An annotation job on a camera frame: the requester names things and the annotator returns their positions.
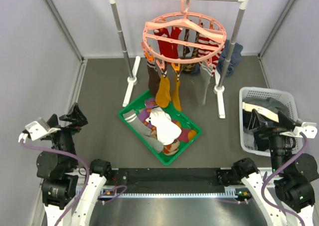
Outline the pink clothes peg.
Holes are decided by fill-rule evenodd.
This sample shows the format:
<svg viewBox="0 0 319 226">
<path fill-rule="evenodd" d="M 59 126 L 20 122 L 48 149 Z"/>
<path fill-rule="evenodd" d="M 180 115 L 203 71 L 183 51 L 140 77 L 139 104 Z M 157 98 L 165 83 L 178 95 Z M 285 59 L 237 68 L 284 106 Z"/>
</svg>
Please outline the pink clothes peg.
<svg viewBox="0 0 319 226">
<path fill-rule="evenodd" d="M 156 60 L 156 64 L 159 67 L 161 74 L 166 76 L 167 75 L 167 65 L 166 62 L 164 60 Z"/>
</svg>

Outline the grey sock hung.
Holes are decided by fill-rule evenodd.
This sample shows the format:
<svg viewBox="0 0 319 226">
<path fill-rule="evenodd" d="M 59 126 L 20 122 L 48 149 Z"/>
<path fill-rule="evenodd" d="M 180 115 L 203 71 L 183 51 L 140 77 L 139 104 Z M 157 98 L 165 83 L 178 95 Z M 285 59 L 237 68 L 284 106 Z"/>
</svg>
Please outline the grey sock hung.
<svg viewBox="0 0 319 226">
<path fill-rule="evenodd" d="M 212 63 L 208 63 L 207 61 L 202 62 L 200 66 L 200 75 L 203 80 L 203 100 L 202 105 L 206 103 L 206 95 L 207 90 L 211 81 L 211 78 L 214 76 L 215 70 Z"/>
</svg>

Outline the brown mustard white-striped sock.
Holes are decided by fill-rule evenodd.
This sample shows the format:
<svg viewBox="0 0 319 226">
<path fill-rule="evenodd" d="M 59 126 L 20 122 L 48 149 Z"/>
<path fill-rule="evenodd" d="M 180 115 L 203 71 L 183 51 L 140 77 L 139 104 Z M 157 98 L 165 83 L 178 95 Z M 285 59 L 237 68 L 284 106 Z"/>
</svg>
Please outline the brown mustard white-striped sock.
<svg viewBox="0 0 319 226">
<path fill-rule="evenodd" d="M 179 87 L 180 87 L 180 75 L 181 75 L 182 69 L 177 71 L 174 76 L 174 82 L 175 82 L 175 88 L 172 91 L 171 99 L 172 103 L 175 107 L 176 110 L 181 111 L 182 106 L 180 103 L 180 98 L 179 98 Z"/>
</svg>

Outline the pink round clip hanger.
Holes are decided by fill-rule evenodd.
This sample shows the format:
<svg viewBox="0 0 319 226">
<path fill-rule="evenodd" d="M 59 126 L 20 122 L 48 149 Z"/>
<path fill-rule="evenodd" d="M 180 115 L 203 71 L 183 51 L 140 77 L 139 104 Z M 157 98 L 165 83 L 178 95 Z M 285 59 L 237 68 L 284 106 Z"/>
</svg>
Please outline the pink round clip hanger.
<svg viewBox="0 0 319 226">
<path fill-rule="evenodd" d="M 226 43 L 224 26 L 212 17 L 191 12 L 190 0 L 180 0 L 180 10 L 145 23 L 142 49 L 173 65 L 210 60 Z"/>
</svg>

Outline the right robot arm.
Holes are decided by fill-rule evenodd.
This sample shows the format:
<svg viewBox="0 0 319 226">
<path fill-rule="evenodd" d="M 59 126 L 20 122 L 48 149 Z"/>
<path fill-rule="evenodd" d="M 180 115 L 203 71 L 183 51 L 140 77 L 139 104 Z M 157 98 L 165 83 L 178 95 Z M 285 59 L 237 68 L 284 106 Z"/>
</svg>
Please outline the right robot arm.
<svg viewBox="0 0 319 226">
<path fill-rule="evenodd" d="M 317 124 L 294 121 L 283 112 L 251 111 L 248 130 L 268 140 L 272 173 L 262 175 L 250 158 L 231 168 L 235 182 L 244 184 L 269 226 L 312 226 L 319 178 L 314 156 L 305 152 L 316 137 Z"/>
</svg>

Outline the orange clothes peg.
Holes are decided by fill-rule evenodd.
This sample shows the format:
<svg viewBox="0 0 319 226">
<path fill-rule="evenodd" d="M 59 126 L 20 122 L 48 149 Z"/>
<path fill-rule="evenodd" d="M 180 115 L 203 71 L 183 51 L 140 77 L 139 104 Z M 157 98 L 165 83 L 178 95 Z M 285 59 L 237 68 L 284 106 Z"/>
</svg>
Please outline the orange clothes peg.
<svg viewBox="0 0 319 226">
<path fill-rule="evenodd" d="M 181 64 L 180 63 L 171 63 L 171 66 L 173 68 L 173 70 L 175 71 L 176 74 L 180 74 L 181 73 Z"/>
</svg>

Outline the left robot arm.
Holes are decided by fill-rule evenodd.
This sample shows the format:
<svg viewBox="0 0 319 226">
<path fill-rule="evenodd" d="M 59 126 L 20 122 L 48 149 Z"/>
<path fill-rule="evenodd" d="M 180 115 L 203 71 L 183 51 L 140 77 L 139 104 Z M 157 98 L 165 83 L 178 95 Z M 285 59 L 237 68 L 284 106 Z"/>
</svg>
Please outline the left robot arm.
<svg viewBox="0 0 319 226">
<path fill-rule="evenodd" d="M 37 176 L 43 179 L 42 202 L 49 226 L 87 226 L 103 185 L 112 181 L 110 162 L 95 159 L 85 167 L 86 175 L 80 192 L 76 192 L 78 175 L 72 172 L 79 165 L 73 135 L 87 125 L 88 120 L 74 103 L 68 113 L 53 114 L 46 122 L 54 132 L 42 137 L 51 141 L 52 150 L 37 157 Z"/>
</svg>

